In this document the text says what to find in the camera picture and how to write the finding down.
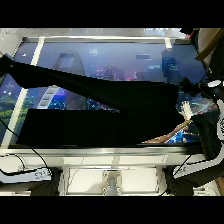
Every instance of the brown fabric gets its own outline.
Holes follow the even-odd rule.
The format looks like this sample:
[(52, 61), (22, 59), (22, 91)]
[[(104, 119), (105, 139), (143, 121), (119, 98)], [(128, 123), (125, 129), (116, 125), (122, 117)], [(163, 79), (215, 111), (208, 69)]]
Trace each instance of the brown fabric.
[(201, 51), (200, 54), (195, 59), (198, 61), (204, 60), (211, 53), (211, 51), (217, 46), (217, 44), (219, 43), (219, 41), (222, 39), (223, 36), (224, 36), (224, 29), (221, 28), (219, 32), (216, 34), (216, 36), (208, 43), (205, 49)]

